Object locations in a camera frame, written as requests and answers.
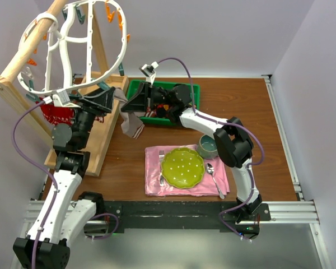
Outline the brown white striped sock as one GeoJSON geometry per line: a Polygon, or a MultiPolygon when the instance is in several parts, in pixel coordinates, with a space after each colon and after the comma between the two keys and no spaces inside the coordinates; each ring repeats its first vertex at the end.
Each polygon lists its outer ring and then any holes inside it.
{"type": "Polygon", "coordinates": [[[119,113],[123,118],[122,132],[130,138],[137,139],[144,129],[144,123],[134,112],[123,112],[123,105],[128,102],[121,88],[116,88],[114,98],[119,102],[119,113]]]}
{"type": "Polygon", "coordinates": [[[156,117],[156,111],[153,110],[153,111],[149,111],[147,112],[144,117],[147,117],[147,118],[155,118],[156,117]]]}

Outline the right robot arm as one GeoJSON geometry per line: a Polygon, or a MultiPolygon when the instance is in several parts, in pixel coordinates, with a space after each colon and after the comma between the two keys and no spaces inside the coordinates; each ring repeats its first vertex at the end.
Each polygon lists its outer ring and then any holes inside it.
{"type": "Polygon", "coordinates": [[[168,105],[167,118],[171,123],[194,129],[212,138],[225,165],[231,168],[237,188],[237,206],[225,213],[238,211],[244,220],[258,214],[262,197],[255,185],[252,167],[253,134],[239,118],[222,119],[200,112],[194,104],[194,92],[187,84],[177,84],[172,89],[156,87],[141,82],[136,93],[123,105],[124,112],[146,112],[158,105],[168,105]]]}

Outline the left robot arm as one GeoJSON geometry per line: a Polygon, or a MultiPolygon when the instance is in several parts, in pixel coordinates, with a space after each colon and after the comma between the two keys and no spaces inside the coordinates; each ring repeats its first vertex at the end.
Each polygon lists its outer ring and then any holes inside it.
{"type": "Polygon", "coordinates": [[[113,108],[115,88],[102,86],[86,95],[72,95],[75,105],[72,124],[52,129],[57,155],[52,186],[41,211],[24,238],[16,238],[13,251],[23,268],[65,268],[70,244],[90,220],[105,215],[101,194],[84,192],[70,215],[70,201],[88,168],[90,153],[85,151],[95,118],[113,108]]]}

